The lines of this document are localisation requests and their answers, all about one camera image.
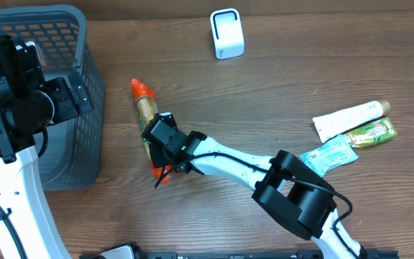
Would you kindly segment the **orange spaghetti pasta packet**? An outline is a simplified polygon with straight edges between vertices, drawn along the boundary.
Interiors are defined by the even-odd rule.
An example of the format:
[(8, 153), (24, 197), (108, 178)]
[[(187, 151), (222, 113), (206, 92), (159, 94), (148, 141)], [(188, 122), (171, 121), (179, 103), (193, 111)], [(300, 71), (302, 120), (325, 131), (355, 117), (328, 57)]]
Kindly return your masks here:
[[(156, 94), (152, 88), (136, 78), (130, 79), (130, 86), (135, 100), (140, 131), (143, 132), (150, 120), (159, 112), (156, 102)], [(147, 157), (150, 161), (152, 175), (155, 178), (160, 178), (163, 173), (166, 173), (172, 167), (167, 165), (164, 168), (156, 168), (151, 159), (149, 142), (143, 138), (143, 143)]]

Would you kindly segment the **white floral cream tube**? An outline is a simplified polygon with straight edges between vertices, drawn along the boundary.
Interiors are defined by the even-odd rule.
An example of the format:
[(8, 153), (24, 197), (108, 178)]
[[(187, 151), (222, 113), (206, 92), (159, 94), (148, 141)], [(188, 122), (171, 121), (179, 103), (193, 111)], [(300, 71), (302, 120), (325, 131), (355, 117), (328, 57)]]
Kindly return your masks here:
[(362, 124), (383, 117), (390, 112), (390, 103), (385, 99), (369, 101), (358, 106), (312, 118), (322, 143)]

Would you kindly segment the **teal snack packet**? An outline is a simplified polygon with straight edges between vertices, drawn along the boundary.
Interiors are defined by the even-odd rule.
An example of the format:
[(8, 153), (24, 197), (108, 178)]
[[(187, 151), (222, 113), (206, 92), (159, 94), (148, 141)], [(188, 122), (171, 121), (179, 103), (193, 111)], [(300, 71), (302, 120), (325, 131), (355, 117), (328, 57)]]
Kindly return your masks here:
[(300, 155), (302, 161), (320, 177), (334, 168), (354, 162), (358, 157), (343, 135)]

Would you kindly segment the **green jasmine tea pouch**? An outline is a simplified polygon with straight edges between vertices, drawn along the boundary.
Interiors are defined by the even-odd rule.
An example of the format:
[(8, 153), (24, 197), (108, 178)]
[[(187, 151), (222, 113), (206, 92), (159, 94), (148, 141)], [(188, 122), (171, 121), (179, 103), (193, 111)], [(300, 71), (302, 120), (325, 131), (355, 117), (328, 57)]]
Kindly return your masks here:
[(396, 135), (397, 130), (388, 117), (377, 119), (344, 133), (346, 142), (353, 148), (378, 145), (393, 139)]

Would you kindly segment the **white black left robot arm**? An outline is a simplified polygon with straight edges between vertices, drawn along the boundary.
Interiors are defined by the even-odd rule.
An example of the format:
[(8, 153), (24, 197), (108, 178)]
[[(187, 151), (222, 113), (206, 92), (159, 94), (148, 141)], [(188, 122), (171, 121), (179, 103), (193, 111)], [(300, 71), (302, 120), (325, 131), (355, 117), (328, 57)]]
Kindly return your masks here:
[(81, 76), (46, 79), (36, 44), (0, 35), (0, 249), (68, 258), (42, 190), (35, 135), (93, 109)]

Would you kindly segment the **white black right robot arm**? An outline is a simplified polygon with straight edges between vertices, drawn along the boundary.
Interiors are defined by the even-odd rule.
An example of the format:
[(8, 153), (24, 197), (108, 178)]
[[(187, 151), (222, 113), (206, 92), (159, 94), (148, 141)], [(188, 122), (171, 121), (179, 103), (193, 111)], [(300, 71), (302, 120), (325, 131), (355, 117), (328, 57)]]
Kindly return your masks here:
[(252, 190), (252, 199), (276, 223), (303, 240), (312, 240), (325, 258), (367, 258), (365, 248), (352, 239), (341, 221), (336, 199), (347, 198), (284, 150), (258, 156), (224, 146), (201, 132), (185, 134), (171, 113), (155, 114), (142, 132), (149, 143), (160, 180), (172, 172), (195, 171), (219, 176)]

